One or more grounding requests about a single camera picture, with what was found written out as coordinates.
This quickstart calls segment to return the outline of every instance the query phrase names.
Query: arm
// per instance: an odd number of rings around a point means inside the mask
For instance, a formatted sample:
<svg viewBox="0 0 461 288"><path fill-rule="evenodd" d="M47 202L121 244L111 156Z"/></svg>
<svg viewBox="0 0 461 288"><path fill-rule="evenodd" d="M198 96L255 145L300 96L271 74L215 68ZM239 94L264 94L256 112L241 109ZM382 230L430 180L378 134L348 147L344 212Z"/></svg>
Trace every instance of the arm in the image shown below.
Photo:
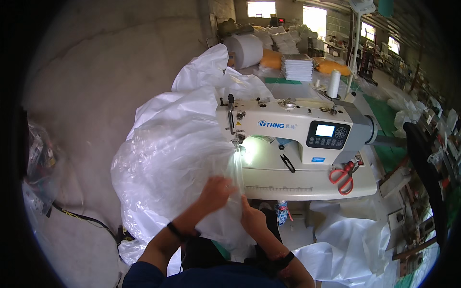
<svg viewBox="0 0 461 288"><path fill-rule="evenodd" d="M195 226L208 214L223 207L236 187L229 186L231 179L210 177L197 201L172 222L181 235L195 235ZM169 228L163 228L147 245L138 262L148 262L166 276L170 258L181 245L178 237Z"/></svg>
<svg viewBox="0 0 461 288"><path fill-rule="evenodd" d="M247 197L242 195L242 226L245 231L261 246L270 260L285 257L290 251L267 228L266 216L258 209L248 204ZM284 271L288 272L286 279L293 287L315 288L312 276L298 258L294 257Z"/></svg>

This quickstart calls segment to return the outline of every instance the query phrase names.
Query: stack of folded bags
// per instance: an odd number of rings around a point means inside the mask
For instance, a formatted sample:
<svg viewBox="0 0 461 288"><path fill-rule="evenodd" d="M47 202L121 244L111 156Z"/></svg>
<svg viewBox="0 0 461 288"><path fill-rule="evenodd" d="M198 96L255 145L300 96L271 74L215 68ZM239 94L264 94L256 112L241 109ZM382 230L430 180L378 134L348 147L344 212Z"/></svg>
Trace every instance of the stack of folded bags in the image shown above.
<svg viewBox="0 0 461 288"><path fill-rule="evenodd" d="M312 81L312 58L304 54L284 54L282 72L287 80Z"/></svg>

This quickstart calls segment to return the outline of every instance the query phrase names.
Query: lcd display screen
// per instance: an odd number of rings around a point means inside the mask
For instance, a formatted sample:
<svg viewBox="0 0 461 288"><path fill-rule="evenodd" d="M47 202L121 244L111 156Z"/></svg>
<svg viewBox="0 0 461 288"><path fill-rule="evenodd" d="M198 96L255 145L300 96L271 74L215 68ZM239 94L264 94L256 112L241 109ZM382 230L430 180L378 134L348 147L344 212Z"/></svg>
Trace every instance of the lcd display screen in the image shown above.
<svg viewBox="0 0 461 288"><path fill-rule="evenodd" d="M335 126L317 125L317 131L315 131L315 135L316 136L332 137L334 130L335 130Z"/></svg>

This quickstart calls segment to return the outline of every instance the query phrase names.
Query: paper roll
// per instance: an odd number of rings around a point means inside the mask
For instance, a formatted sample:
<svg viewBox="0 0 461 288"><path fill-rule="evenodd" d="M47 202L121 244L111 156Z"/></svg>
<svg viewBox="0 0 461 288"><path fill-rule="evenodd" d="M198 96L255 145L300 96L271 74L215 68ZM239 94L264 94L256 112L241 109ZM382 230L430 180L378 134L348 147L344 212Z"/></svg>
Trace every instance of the paper roll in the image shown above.
<svg viewBox="0 0 461 288"><path fill-rule="evenodd" d="M228 52L235 52L235 68L258 64L262 58L262 42L254 35L233 35L224 39Z"/></svg>
<svg viewBox="0 0 461 288"><path fill-rule="evenodd" d="M326 94L330 98L337 98L338 97L338 88L339 88L339 81L341 78L341 72L334 69L331 72L330 76L330 84L328 85L328 89L326 90Z"/></svg>

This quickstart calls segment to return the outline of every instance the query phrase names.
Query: ceiling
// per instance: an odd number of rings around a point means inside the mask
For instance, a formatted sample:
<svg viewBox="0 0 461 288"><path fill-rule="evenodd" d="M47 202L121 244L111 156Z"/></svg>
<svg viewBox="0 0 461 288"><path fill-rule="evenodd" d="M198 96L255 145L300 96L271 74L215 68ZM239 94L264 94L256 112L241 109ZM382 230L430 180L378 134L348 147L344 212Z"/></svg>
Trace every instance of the ceiling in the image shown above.
<svg viewBox="0 0 461 288"><path fill-rule="evenodd" d="M296 0L306 5L325 8L350 15L347 0ZM419 0L394 0L394 13L384 17L378 13L379 0L373 0L376 12L362 16L362 21L384 29L389 35L406 46L418 49L423 45L425 53L438 53L443 49L440 27L434 16Z"/></svg>

